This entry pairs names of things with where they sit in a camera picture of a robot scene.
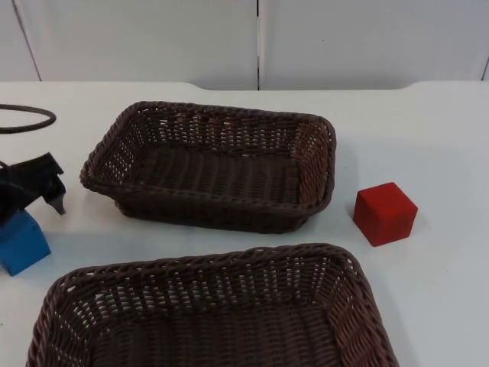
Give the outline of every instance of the blue block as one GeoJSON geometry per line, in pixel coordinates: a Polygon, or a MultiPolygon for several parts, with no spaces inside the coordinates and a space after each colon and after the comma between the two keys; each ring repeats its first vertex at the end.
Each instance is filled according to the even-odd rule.
{"type": "Polygon", "coordinates": [[[0,265],[16,275],[51,253],[37,222],[25,210],[0,227],[0,265]]]}

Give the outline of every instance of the red block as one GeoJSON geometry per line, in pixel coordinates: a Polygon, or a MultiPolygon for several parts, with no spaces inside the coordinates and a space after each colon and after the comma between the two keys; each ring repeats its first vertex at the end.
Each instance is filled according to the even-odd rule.
{"type": "Polygon", "coordinates": [[[394,182],[357,194],[353,221],[372,246],[409,237],[418,208],[394,182]]]}

